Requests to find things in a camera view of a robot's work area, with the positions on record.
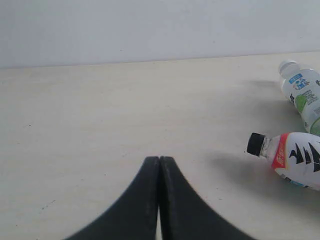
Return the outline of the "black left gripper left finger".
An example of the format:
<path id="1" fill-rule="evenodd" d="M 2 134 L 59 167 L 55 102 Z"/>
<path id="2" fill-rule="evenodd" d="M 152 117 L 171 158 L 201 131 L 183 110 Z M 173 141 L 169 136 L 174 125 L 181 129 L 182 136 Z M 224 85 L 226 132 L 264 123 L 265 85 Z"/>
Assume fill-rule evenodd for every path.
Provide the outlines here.
<path id="1" fill-rule="evenodd" d="M 158 218 L 160 158 L 148 156 L 123 194 L 69 240 L 154 240 Z"/>

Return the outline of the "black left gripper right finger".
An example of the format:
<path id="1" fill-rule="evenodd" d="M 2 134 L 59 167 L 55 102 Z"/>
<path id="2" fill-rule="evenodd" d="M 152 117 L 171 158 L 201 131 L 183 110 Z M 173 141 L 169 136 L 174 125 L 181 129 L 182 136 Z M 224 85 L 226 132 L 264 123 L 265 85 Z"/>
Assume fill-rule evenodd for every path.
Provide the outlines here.
<path id="1" fill-rule="evenodd" d="M 253 239 L 215 212 L 170 156 L 160 158 L 159 211 L 164 240 Z"/>

